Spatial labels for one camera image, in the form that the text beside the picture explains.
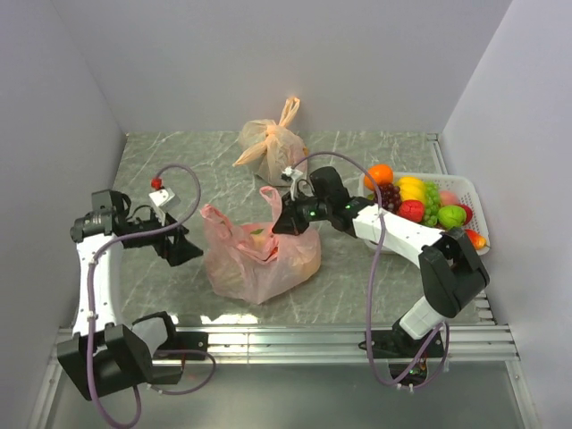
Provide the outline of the pink plastic bag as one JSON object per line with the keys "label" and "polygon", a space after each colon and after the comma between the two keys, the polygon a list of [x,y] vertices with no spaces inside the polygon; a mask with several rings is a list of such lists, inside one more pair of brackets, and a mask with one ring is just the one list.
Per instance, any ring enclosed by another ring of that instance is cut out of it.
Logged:
{"label": "pink plastic bag", "polygon": [[270,222],[237,225],[215,206],[200,209],[208,243],[206,275],[214,293],[256,305],[307,281],[322,260],[319,232],[273,233],[282,210],[280,193],[264,186],[259,194],[272,211]]}

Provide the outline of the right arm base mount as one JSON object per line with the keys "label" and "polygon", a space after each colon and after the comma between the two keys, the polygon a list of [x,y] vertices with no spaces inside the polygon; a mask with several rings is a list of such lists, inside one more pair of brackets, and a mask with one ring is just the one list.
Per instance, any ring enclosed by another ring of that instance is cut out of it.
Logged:
{"label": "right arm base mount", "polygon": [[[371,331],[370,341],[364,339],[358,348],[366,353],[374,378],[387,387],[418,390],[430,383],[446,366],[450,348],[450,328],[434,328],[420,340],[411,339],[400,329]],[[375,360],[409,359],[407,364],[390,362],[390,379],[377,372]]]}

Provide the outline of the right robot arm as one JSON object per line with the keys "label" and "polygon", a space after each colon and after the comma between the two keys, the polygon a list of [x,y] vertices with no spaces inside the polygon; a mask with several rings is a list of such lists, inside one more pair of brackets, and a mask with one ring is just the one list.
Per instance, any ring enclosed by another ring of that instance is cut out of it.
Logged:
{"label": "right robot arm", "polygon": [[337,231],[382,245],[419,268],[424,294],[389,331],[366,338],[375,356],[413,357],[435,327],[454,318],[488,286],[489,274],[462,229],[425,227],[372,200],[352,197],[331,166],[311,173],[310,196],[299,190],[301,171],[288,167],[282,178],[290,183],[290,191],[282,198],[273,233],[300,235],[312,222],[327,221]]}

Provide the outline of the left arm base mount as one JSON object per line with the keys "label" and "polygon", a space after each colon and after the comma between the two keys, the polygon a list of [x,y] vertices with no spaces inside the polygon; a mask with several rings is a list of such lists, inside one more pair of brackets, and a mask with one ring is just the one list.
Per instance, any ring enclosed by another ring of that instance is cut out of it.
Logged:
{"label": "left arm base mount", "polygon": [[150,384],[175,385],[187,365],[210,361],[206,356],[209,345],[206,332],[177,331],[173,341],[167,341],[152,355]]}

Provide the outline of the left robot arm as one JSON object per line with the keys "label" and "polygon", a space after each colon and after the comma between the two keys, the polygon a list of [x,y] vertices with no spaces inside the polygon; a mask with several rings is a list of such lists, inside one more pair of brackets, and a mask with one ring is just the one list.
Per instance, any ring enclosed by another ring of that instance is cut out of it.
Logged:
{"label": "left robot arm", "polygon": [[120,273],[126,248],[151,247],[171,266],[201,257],[169,211],[180,202],[169,188],[149,195],[149,216],[135,216],[129,197],[105,189],[91,196],[92,209],[75,220],[71,239],[80,262],[80,301],[72,337],[57,346],[57,358],[80,394],[91,398],[88,375],[100,397],[142,383],[176,384],[180,369],[154,365],[154,354],[169,359],[182,344],[166,312],[127,324],[122,316]]}

